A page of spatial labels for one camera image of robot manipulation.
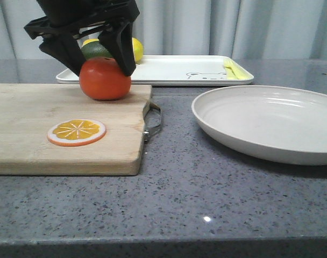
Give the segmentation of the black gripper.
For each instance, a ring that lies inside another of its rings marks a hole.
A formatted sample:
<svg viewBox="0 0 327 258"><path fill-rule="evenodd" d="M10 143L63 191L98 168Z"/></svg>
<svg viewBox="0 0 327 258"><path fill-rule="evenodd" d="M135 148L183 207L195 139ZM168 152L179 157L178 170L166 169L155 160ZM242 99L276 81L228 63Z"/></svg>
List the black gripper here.
<svg viewBox="0 0 327 258"><path fill-rule="evenodd" d="M85 57L75 39L101 32L100 44L125 76L133 74L136 62L132 23L140 14L136 1L38 1L38 4L45 16L30 21L24 30L31 39L52 35L43 38L39 46L42 52L79 76Z"/></svg>

